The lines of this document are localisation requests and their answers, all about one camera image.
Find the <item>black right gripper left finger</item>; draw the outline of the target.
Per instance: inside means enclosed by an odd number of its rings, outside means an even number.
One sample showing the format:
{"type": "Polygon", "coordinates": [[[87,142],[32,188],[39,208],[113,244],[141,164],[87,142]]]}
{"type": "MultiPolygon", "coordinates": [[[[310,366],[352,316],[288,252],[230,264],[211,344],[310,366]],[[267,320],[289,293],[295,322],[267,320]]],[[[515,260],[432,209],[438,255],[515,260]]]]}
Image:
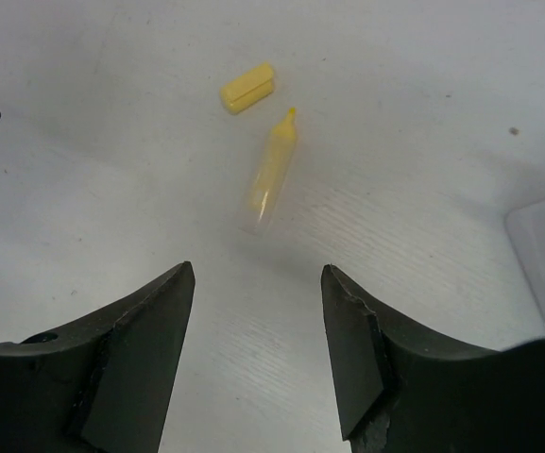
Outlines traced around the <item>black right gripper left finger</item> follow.
{"type": "Polygon", "coordinates": [[[0,343],[0,452],[155,452],[188,327],[183,262],[122,299],[0,343]]]}

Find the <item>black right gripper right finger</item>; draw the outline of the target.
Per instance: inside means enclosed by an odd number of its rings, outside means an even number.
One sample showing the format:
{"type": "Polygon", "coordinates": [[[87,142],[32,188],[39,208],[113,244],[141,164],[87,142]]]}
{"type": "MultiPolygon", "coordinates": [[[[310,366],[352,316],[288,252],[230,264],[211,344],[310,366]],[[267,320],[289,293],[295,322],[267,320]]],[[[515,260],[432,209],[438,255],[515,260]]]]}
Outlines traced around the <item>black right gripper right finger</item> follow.
{"type": "Polygon", "coordinates": [[[493,351],[321,275],[342,438],[355,452],[545,452],[545,339],[493,351]]]}

